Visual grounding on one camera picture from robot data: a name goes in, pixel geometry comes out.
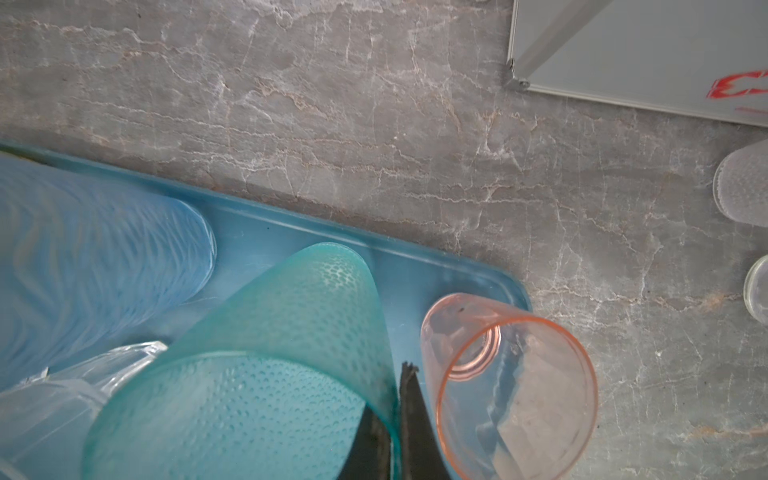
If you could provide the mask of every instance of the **marble surface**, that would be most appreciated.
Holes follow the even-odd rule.
[[[0,0],[0,134],[504,268],[586,345],[572,479],[768,478],[768,231],[712,175],[768,131],[504,87],[491,0]]]

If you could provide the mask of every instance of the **tray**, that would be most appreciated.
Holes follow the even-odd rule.
[[[63,170],[175,197],[196,207],[208,219],[216,236],[218,257],[214,274],[197,295],[171,311],[85,350],[67,361],[67,365],[126,343],[157,339],[172,343],[245,283],[304,247],[324,241],[347,245],[368,263],[381,296],[396,370],[406,361],[421,366],[422,320],[429,307],[444,295],[473,293],[531,309],[528,294],[516,279],[473,260],[42,148],[0,141],[0,150]],[[53,366],[51,370],[67,365]],[[419,380],[425,391],[420,374]]]

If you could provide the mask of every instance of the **dimpled texture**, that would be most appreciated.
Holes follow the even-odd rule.
[[[768,140],[725,157],[715,172],[713,190],[726,217],[768,227]]]
[[[199,439],[202,449],[213,449],[218,452],[216,455],[207,457],[210,458],[211,465],[216,464],[220,466],[219,468],[224,468],[222,465],[239,462],[237,460],[241,457],[239,453],[235,455],[230,449],[224,452],[217,450],[220,440],[215,439],[213,434],[206,437],[210,427],[194,423],[197,414],[189,415],[187,419],[179,422],[170,422],[163,415],[157,414],[157,411],[168,411],[171,415],[176,415],[176,412],[185,411],[185,405],[192,402],[191,399],[196,399],[197,394],[177,391],[173,387],[177,382],[175,379],[183,377],[181,374],[175,373],[172,375],[174,379],[169,377],[164,381],[157,381],[154,375],[155,373],[171,375],[170,372],[175,369],[188,368],[190,362],[199,362],[201,357],[210,358],[210,362],[224,362],[230,356],[246,355],[285,360],[308,367],[310,371],[317,372],[317,375],[321,372],[324,378],[328,379],[327,382],[284,379],[289,383],[285,388],[260,389],[263,395],[258,399],[248,398],[251,403],[247,411],[249,414],[255,414],[258,408],[263,412],[270,412],[270,409],[265,407],[270,404],[274,406],[279,402],[294,402],[288,397],[295,394],[286,393],[286,389],[290,389],[293,385],[301,385],[306,395],[314,396],[315,403],[302,400],[301,397],[297,400],[299,405],[306,404],[311,410],[311,415],[307,413],[306,416],[302,416],[307,420],[283,429],[272,428],[275,432],[271,438],[272,442],[277,445],[280,442],[286,443],[292,436],[295,439],[302,439],[301,442],[317,442],[321,445],[342,445],[348,442],[347,445],[351,445],[355,432],[354,429],[349,430],[346,426],[349,412],[354,413],[355,422],[358,422],[364,401],[385,423],[395,448],[398,448],[396,383],[389,337],[376,285],[367,265],[359,255],[338,244],[320,243],[292,255],[280,265],[247,284],[222,306],[193,326],[123,392],[119,392],[99,415],[94,428],[89,433],[88,444],[98,445],[98,448],[94,447],[86,451],[85,478],[87,480],[135,478],[117,475],[135,468],[129,465],[132,462],[137,462],[137,465],[144,463],[153,465],[156,462],[155,460],[144,461],[145,457],[162,461],[169,458],[172,455],[171,452],[182,452],[184,447],[180,443],[191,436]],[[249,378],[251,373],[261,371],[261,366],[257,368],[251,365],[250,368],[251,370],[247,367],[238,369],[237,375]],[[256,381],[272,378],[270,375],[282,376],[278,371],[264,371],[266,377],[259,374]],[[197,375],[200,374],[190,373],[187,376],[193,379]],[[223,381],[223,377],[220,376],[214,376],[214,379],[219,380],[214,381],[213,385]],[[158,390],[167,384],[169,390]],[[194,386],[193,380],[190,380],[190,385]],[[360,401],[359,408],[346,407],[348,401],[341,400],[343,397],[338,390],[341,386],[345,386],[357,395]],[[226,409],[229,390],[219,389],[216,386],[212,388],[214,389],[211,393],[212,398],[204,403],[218,407],[205,412],[205,415],[217,417],[218,409]],[[141,394],[134,393],[144,390],[146,392]],[[126,416],[124,411],[134,412],[134,414]],[[269,425],[275,425],[274,422],[277,420],[272,418],[274,415],[265,413],[264,419],[261,415],[257,419],[259,422],[264,421]],[[160,450],[154,443],[143,442],[142,439],[146,438],[143,432],[150,428],[145,425],[152,422],[160,424],[158,427],[151,427],[152,431],[165,432],[164,439],[172,442],[173,445]],[[186,427],[189,422],[196,426]],[[241,428],[249,431],[258,429],[261,424],[256,420],[254,422],[256,423],[243,427],[240,427],[239,423],[234,423],[234,431],[231,435],[236,438]],[[332,442],[329,439],[319,438],[327,422],[330,422],[330,425],[339,422],[338,426],[341,428],[341,430],[330,429],[334,438]],[[117,454],[122,449],[130,451],[131,455]],[[328,478],[330,480],[336,477],[338,471],[331,476],[318,476],[326,475],[333,469],[319,470],[313,465],[319,465],[318,462],[336,465],[335,459],[340,458],[337,457],[337,451],[334,450],[332,453],[330,449],[304,450],[311,452],[312,457],[302,457],[301,462],[288,462],[286,455],[278,455],[274,452],[265,456],[253,456],[255,454],[250,452],[252,461],[247,465],[239,463],[238,468],[243,471],[237,471],[245,475],[243,478]],[[343,451],[344,457],[348,453],[347,450]],[[323,455],[328,455],[326,460],[323,460]],[[109,467],[103,468],[100,465],[103,462],[108,462]],[[277,472],[280,475],[277,477],[262,475],[262,472],[266,471],[263,470],[265,468],[263,464],[267,463],[272,465],[269,472]],[[152,472],[154,472],[153,469],[142,470],[141,474],[149,475]],[[201,475],[191,477],[195,480],[240,478],[223,476],[219,470],[214,467],[208,468],[208,466],[200,471],[188,472],[191,475]],[[302,476],[305,473],[306,475],[317,473],[317,475]],[[167,471],[155,472],[155,475],[152,478],[178,478],[175,473],[171,474]]]
[[[183,362],[132,386],[91,430],[84,478],[333,479],[365,406],[328,376],[249,356]]]
[[[185,203],[0,153],[0,390],[181,304],[216,248]]]

